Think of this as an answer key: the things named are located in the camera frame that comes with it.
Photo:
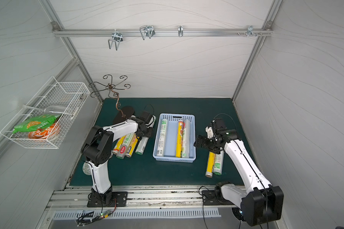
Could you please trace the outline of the silver green grape wrap roll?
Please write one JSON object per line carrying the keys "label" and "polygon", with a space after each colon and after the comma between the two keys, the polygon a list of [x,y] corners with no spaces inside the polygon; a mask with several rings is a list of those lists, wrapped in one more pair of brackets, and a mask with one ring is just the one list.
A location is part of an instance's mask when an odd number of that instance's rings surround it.
{"label": "silver green grape wrap roll", "polygon": [[118,159],[123,159],[126,155],[126,153],[129,150],[129,147],[131,145],[132,140],[134,139],[135,134],[134,133],[130,133],[125,135],[123,142],[119,148],[119,152],[117,153],[116,157]]}

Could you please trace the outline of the green snack bag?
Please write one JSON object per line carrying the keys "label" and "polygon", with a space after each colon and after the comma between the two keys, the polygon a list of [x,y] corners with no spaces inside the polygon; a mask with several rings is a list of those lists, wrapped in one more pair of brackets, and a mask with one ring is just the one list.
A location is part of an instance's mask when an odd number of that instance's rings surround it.
{"label": "green snack bag", "polygon": [[33,132],[36,130],[46,129],[54,124],[60,116],[60,114],[43,114],[40,116],[29,118],[16,125],[12,133],[15,134],[18,132]]}

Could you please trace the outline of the single metal hook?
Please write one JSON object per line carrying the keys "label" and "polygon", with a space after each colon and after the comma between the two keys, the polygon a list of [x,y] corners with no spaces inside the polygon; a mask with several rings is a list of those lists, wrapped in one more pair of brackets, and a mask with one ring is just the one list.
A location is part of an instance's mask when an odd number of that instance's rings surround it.
{"label": "single metal hook", "polygon": [[183,37],[183,26],[182,25],[178,26],[178,36]]}

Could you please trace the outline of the thin yellow wrap roll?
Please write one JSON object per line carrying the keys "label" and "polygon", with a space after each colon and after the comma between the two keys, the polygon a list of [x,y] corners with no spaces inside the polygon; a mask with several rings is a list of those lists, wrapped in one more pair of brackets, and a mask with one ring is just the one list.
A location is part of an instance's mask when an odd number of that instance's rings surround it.
{"label": "thin yellow wrap roll", "polygon": [[176,139],[176,154],[177,158],[182,157],[182,143],[183,143],[183,125],[184,122],[179,120],[177,129],[177,139]]}

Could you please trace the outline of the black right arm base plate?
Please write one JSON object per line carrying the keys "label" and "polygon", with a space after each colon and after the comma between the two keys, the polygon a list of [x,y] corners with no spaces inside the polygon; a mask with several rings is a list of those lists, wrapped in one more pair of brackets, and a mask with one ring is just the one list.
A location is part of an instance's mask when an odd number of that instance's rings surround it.
{"label": "black right arm base plate", "polygon": [[200,191],[200,194],[202,196],[203,205],[204,206],[227,206],[227,205],[233,205],[232,202],[225,200],[225,199],[219,199],[214,191],[211,190],[203,190]]}

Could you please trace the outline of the double metal hook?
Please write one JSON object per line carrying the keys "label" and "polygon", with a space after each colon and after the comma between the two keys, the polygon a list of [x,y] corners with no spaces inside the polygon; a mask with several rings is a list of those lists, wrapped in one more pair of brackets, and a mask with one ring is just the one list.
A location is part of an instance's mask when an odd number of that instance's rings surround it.
{"label": "double metal hook", "polygon": [[109,49],[111,49],[114,46],[115,50],[118,50],[119,45],[122,41],[123,41],[123,35],[117,30],[115,30],[112,33],[111,38],[108,39]]}
{"label": "double metal hook", "polygon": [[141,26],[140,34],[143,40],[145,40],[147,37],[151,39],[155,35],[154,27],[151,25]]}

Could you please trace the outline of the aluminium crossbar rail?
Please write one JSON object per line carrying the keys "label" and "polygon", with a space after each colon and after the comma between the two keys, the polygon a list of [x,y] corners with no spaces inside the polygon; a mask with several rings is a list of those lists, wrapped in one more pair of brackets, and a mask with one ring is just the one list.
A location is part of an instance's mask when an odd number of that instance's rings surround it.
{"label": "aluminium crossbar rail", "polygon": [[[243,29],[192,29],[183,27],[183,37],[234,37],[237,33],[243,33]],[[111,37],[112,33],[117,30],[123,35],[123,38],[141,37],[140,29],[58,29],[57,24],[53,23],[53,33],[56,37]],[[178,26],[172,29],[154,28],[153,37],[179,37]],[[254,32],[261,32],[262,36],[271,36],[273,29],[268,26],[263,29],[254,28]]]}

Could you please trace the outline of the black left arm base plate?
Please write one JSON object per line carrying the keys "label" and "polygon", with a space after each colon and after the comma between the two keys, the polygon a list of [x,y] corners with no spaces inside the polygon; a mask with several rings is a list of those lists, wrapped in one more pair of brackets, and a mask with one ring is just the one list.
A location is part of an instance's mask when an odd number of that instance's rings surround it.
{"label": "black left arm base plate", "polygon": [[125,207],[128,198],[128,192],[117,191],[106,194],[99,194],[92,190],[88,196],[88,208],[107,208],[107,207]]}

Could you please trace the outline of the large yellow wrap roll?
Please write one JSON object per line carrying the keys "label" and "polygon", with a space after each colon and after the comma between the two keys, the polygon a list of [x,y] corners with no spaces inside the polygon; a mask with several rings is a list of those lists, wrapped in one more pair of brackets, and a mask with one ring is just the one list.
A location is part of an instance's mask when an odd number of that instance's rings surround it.
{"label": "large yellow wrap roll", "polygon": [[120,150],[120,147],[121,147],[121,145],[122,145],[122,143],[123,143],[125,137],[126,137],[126,136],[123,136],[123,137],[121,137],[121,138],[117,141],[117,143],[116,143],[114,149],[112,150],[112,153],[113,153],[113,154],[115,154],[115,155],[118,154],[118,152],[119,152],[119,150]]}

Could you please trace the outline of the yellow PE wrap roll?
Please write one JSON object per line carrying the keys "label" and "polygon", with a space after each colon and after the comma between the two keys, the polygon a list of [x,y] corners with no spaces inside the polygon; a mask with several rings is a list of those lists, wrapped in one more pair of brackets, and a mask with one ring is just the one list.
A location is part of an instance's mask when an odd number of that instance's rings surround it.
{"label": "yellow PE wrap roll", "polygon": [[136,135],[134,135],[134,137],[133,137],[133,139],[132,139],[132,141],[131,141],[131,144],[130,144],[130,146],[129,146],[129,150],[128,150],[128,152],[126,153],[126,157],[132,157],[132,155],[133,155],[133,153],[134,153],[134,150],[135,150],[135,148],[136,148],[136,146],[137,146],[137,143],[138,143],[138,138],[137,138],[137,136]]}

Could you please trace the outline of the brown metal hook stand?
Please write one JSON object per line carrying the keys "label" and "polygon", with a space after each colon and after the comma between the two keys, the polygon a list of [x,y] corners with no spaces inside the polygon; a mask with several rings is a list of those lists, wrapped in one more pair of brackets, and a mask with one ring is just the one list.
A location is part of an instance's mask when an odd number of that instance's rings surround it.
{"label": "brown metal hook stand", "polygon": [[111,74],[104,75],[103,79],[105,79],[105,80],[110,79],[111,82],[107,83],[107,84],[103,84],[100,82],[91,82],[88,85],[93,90],[93,92],[91,92],[90,96],[92,98],[100,98],[101,92],[107,91],[108,92],[108,98],[112,98],[112,99],[116,100],[115,108],[116,108],[118,113],[116,114],[116,116],[114,117],[114,119],[112,121],[112,123],[114,125],[118,124],[118,123],[122,123],[122,122],[126,121],[127,119],[131,118],[135,113],[134,108],[131,106],[121,107],[120,95],[119,95],[119,91],[124,91],[124,90],[128,90],[131,88],[130,84],[125,83],[125,81],[128,79],[128,77],[126,75],[120,76],[119,79],[121,81],[117,84],[113,83],[113,76]]}

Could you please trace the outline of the yellow red wrap roll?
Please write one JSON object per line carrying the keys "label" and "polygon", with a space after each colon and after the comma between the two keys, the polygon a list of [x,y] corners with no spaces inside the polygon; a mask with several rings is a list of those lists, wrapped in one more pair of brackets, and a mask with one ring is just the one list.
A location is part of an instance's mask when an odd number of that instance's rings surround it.
{"label": "yellow red wrap roll", "polygon": [[212,178],[212,176],[213,176],[215,157],[216,157],[215,153],[213,153],[213,152],[209,153],[206,172],[205,172],[205,176],[208,178]]}

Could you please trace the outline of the white green plastic wrap roll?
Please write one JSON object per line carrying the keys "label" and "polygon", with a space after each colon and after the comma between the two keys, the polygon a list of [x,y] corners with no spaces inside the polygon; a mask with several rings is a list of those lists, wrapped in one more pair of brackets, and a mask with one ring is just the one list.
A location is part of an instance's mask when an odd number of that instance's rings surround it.
{"label": "white green plastic wrap roll", "polygon": [[183,121],[183,138],[182,138],[182,158],[189,157],[189,137],[190,137],[190,121]]}

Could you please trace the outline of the light blue perforated plastic basket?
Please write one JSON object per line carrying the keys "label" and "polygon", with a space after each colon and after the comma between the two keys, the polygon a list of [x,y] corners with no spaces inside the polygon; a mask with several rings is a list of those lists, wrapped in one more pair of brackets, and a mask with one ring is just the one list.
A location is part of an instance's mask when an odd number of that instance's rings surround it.
{"label": "light blue perforated plastic basket", "polygon": [[[162,155],[158,154],[158,144],[160,140],[161,126],[163,120],[167,120],[167,128],[165,135],[164,152]],[[176,157],[176,146],[177,146],[177,133],[178,133],[178,122],[179,121],[190,121],[189,127],[189,150],[188,157]],[[183,162],[183,163],[193,163],[196,159],[196,148],[194,142],[196,140],[195,132],[195,116],[189,114],[167,114],[161,113],[159,116],[159,122],[157,126],[155,144],[153,149],[153,157],[157,161],[166,162]]]}

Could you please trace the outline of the white translucent wrap roll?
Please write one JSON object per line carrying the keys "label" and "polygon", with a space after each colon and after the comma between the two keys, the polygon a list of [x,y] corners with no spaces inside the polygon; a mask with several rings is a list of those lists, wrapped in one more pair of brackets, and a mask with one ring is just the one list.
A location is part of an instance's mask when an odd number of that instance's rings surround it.
{"label": "white translucent wrap roll", "polygon": [[168,120],[163,119],[161,121],[161,126],[160,126],[159,140],[158,140],[156,156],[163,156],[164,155],[167,127],[168,127]]}

